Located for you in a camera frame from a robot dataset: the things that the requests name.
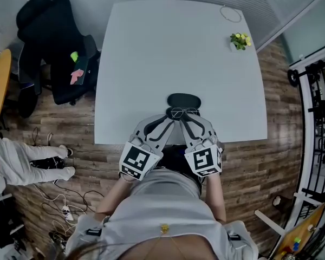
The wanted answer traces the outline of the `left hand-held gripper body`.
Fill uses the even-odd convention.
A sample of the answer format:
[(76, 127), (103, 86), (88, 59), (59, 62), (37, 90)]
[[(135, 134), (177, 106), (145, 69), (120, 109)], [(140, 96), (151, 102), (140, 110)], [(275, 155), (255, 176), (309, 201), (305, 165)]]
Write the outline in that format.
[(125, 143), (120, 161), (119, 171), (136, 180), (142, 181), (148, 172), (154, 169), (163, 157), (164, 142), (151, 140), (144, 141), (132, 134)]

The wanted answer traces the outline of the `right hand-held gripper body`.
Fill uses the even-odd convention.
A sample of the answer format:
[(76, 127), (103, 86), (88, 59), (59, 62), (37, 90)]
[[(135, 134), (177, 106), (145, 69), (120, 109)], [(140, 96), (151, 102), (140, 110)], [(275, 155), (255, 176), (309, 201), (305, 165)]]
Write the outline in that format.
[(222, 173), (223, 149), (216, 135), (198, 142), (185, 150), (185, 158), (191, 171), (199, 177)]

